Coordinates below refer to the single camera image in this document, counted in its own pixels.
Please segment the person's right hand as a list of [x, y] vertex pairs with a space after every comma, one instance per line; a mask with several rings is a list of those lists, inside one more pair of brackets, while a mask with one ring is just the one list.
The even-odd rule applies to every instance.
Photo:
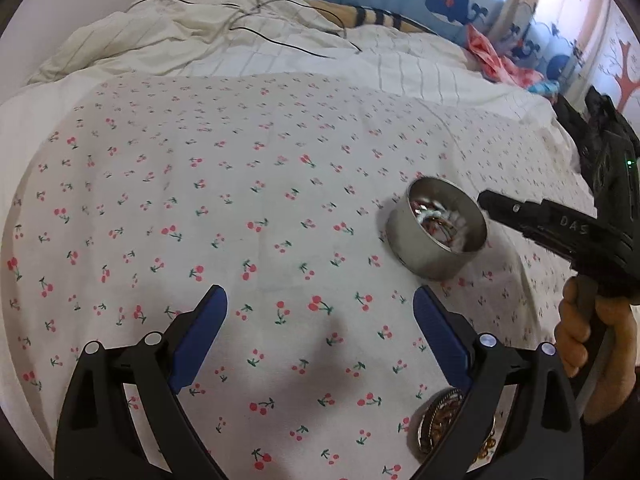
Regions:
[[[560, 322], [555, 327], [555, 345], [569, 378], [575, 377], [588, 361], [585, 343], [589, 323], [576, 307], [577, 282], [570, 278], [559, 305]], [[631, 396], [636, 383], [637, 322], [627, 298], [596, 298], [596, 313], [612, 328], [613, 347], [608, 362], [584, 411], [587, 424], [594, 425], [614, 414]]]

